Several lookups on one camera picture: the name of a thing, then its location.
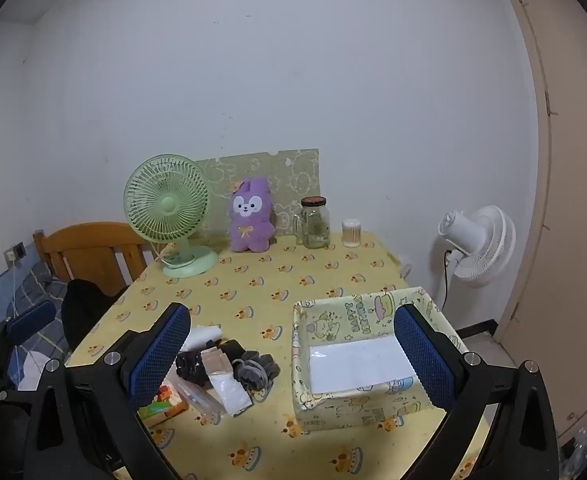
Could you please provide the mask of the wall power outlet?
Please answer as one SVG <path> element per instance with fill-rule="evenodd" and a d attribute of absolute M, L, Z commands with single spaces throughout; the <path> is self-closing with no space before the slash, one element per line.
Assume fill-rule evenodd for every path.
<path fill-rule="evenodd" d="M 8 266 L 17 263 L 18 261 L 22 260 L 26 256 L 26 250 L 23 243 L 19 243 L 13 245 L 11 248 L 7 249 L 4 252 L 5 260 L 7 261 Z"/>

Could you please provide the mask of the green tissue pack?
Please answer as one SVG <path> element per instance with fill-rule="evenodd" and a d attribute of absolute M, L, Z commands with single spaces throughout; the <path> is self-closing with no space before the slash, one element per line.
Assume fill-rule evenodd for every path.
<path fill-rule="evenodd" d="M 182 400 L 171 382 L 162 382 L 150 404 L 138 410 L 144 426 L 152 428 L 188 410 L 188 403 Z"/>

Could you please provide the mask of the white standing fan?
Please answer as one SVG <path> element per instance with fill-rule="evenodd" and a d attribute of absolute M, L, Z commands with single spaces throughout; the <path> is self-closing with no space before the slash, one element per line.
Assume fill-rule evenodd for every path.
<path fill-rule="evenodd" d="M 438 234 L 447 244 L 443 282 L 435 300 L 441 308 L 454 278 L 473 288 L 484 287 L 505 270 L 516 246 L 513 220 L 494 205 L 471 214 L 449 211 L 439 222 Z"/>

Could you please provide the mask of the clear plastic bag pack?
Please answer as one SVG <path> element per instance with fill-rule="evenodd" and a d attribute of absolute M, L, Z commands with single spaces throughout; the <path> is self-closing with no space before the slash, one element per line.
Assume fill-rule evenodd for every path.
<path fill-rule="evenodd" d="M 207 420 L 213 425 L 220 423 L 222 416 L 226 413 L 225 408 L 205 388 L 182 379 L 177 375 L 177 370 L 174 370 L 174 368 L 171 368 L 170 373 L 167 374 L 167 379 L 180 398 L 190 408 L 194 408 L 199 412 L 201 420 Z"/>

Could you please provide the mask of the grey fuzzy socks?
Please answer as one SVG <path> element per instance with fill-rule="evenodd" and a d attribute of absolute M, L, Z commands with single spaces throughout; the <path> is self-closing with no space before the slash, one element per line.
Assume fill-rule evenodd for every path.
<path fill-rule="evenodd" d="M 249 391 L 268 390 L 280 374 L 280 367 L 270 354 L 246 351 L 231 362 L 237 382 Z"/>

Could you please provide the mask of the wooden chair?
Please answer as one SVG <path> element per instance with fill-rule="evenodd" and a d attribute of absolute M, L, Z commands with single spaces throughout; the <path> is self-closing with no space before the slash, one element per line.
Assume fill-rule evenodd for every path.
<path fill-rule="evenodd" d="M 144 258 L 147 243 L 126 223 L 80 223 L 50 235 L 39 230 L 33 234 L 33 240 L 40 260 L 57 278 L 67 283 L 92 282 L 109 296 L 126 286 L 118 255 L 132 281 L 148 266 Z"/>

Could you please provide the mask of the white towel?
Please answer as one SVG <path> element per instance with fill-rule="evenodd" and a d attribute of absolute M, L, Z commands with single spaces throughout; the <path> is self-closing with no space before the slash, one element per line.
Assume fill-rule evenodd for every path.
<path fill-rule="evenodd" d="M 218 325 L 194 326 L 185 341 L 182 343 L 180 352 L 200 351 L 222 339 L 223 332 Z"/>

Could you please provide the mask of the purple plush toy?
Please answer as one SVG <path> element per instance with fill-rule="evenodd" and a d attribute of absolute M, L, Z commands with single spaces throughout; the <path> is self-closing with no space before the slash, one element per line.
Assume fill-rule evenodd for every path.
<path fill-rule="evenodd" d="M 230 250 L 267 252 L 275 235 L 272 196 L 266 178 L 243 180 L 229 199 Z"/>

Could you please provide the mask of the yellow cake-pattern tablecloth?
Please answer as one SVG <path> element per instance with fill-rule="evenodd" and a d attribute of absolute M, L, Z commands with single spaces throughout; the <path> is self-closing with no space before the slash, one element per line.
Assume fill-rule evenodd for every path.
<path fill-rule="evenodd" d="M 195 278 L 169 278 L 148 266 L 73 352 L 72 365 L 101 358 L 128 330 L 142 332 L 178 301 L 196 326 L 216 325 L 248 350 L 272 356 L 280 373 L 243 414 L 217 417 L 194 408 L 152 430 L 163 453 L 186 479 L 398 479 L 425 447 L 443 414 L 412 379 L 382 387 L 385 407 L 371 410 L 373 390 L 319 404 L 336 420 L 359 416 L 357 427 L 307 426 L 297 408 L 313 398 L 293 392 L 292 350 L 305 339 L 335 341 L 357 333 L 391 334 L 397 304 L 412 301 L 440 332 L 451 326 L 420 287 L 409 287 L 377 237 L 357 248 L 333 240 L 310 250 L 291 236 L 267 252 L 225 250 Z"/>

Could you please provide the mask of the black clothing on chair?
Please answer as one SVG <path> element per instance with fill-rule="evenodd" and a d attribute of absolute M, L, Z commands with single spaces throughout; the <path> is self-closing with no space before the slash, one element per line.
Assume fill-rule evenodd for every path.
<path fill-rule="evenodd" d="M 80 345 L 126 289 L 124 287 L 114 296 L 109 296 L 91 281 L 79 278 L 69 281 L 61 305 L 61 322 L 71 351 Z"/>

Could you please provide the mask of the cotton swab container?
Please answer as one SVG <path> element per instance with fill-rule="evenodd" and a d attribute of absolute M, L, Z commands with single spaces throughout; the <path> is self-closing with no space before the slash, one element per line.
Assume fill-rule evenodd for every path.
<path fill-rule="evenodd" d="M 359 219 L 343 220 L 341 240 L 345 247 L 359 247 L 362 244 L 362 222 Z"/>

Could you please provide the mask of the patterned fabric storage box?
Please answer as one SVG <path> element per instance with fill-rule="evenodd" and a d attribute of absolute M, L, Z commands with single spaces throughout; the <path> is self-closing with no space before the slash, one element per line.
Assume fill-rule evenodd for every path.
<path fill-rule="evenodd" d="M 394 335 L 394 313 L 403 304 L 413 304 L 459 352 L 467 351 L 421 287 L 293 306 L 292 398 L 303 430 L 381 425 L 432 408 L 430 394 Z"/>

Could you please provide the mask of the patterned cardboard backboard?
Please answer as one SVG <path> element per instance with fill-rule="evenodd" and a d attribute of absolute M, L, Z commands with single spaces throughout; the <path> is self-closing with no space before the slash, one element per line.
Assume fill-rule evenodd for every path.
<path fill-rule="evenodd" d="M 198 160 L 198 164 L 208 180 L 210 208 L 192 236 L 196 240 L 223 240 L 227 236 L 228 198 L 243 180 L 267 179 L 277 236 L 293 233 L 292 216 L 300 211 L 303 197 L 321 194 L 317 148 L 231 155 Z"/>

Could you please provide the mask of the beige stockings pack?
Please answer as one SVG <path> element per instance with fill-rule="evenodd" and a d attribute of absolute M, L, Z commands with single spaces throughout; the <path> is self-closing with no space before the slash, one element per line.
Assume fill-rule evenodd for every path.
<path fill-rule="evenodd" d="M 234 369 L 226 354 L 219 348 L 210 348 L 201 352 L 201 359 L 208 381 L 226 413 L 236 416 L 250 408 L 252 401 L 249 393 L 235 378 Z"/>

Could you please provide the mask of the black socks bundle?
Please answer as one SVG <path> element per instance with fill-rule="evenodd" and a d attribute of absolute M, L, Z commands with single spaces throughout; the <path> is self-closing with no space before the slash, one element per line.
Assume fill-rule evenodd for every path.
<path fill-rule="evenodd" d="M 205 350 L 216 348 L 220 349 L 229 361 L 240 359 L 246 350 L 235 339 L 226 341 L 208 341 L 205 344 Z M 206 374 L 204 365 L 202 363 L 201 350 L 182 351 L 176 356 L 175 364 L 177 375 L 192 382 L 200 387 L 208 385 L 208 375 Z"/>

